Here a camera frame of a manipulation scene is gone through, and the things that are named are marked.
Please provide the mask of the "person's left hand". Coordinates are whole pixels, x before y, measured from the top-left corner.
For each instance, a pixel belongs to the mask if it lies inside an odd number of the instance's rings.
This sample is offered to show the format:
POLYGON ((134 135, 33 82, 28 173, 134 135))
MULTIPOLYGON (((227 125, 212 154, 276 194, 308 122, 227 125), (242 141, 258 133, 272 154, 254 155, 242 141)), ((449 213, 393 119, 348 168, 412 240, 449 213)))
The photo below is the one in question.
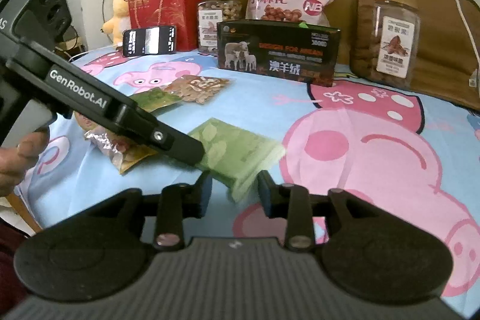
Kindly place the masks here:
POLYGON ((16 147, 1 148, 0 194, 8 196, 20 184, 29 169, 33 168, 50 140, 48 127, 26 135, 16 147))

